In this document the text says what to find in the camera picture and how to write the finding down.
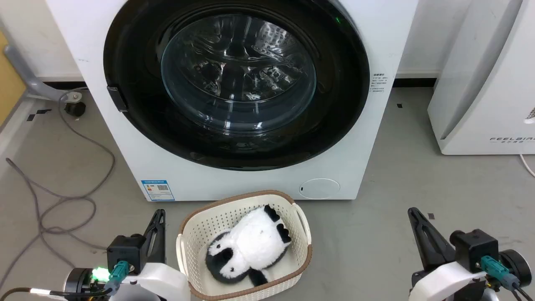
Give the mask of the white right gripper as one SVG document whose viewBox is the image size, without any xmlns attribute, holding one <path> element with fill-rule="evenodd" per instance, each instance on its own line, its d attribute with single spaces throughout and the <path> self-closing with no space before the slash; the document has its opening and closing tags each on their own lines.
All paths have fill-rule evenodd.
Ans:
<svg viewBox="0 0 535 301">
<path fill-rule="evenodd" d="M 409 294 L 410 301 L 443 301 L 473 279 L 487 275 L 484 271 L 471 273 L 454 262 L 455 250 L 418 208 L 409 208 L 408 217 L 423 270 L 430 272 L 437 268 L 415 284 Z"/>
</svg>

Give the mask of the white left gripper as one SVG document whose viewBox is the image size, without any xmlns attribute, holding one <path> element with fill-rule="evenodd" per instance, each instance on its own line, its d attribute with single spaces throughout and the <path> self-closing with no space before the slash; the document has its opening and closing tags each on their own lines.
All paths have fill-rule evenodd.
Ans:
<svg viewBox="0 0 535 301">
<path fill-rule="evenodd" d="M 166 263 L 166 212 L 157 209 L 146 228 L 142 247 L 145 267 L 139 275 L 127 276 L 112 296 L 113 301 L 190 301 L 184 273 Z"/>
</svg>

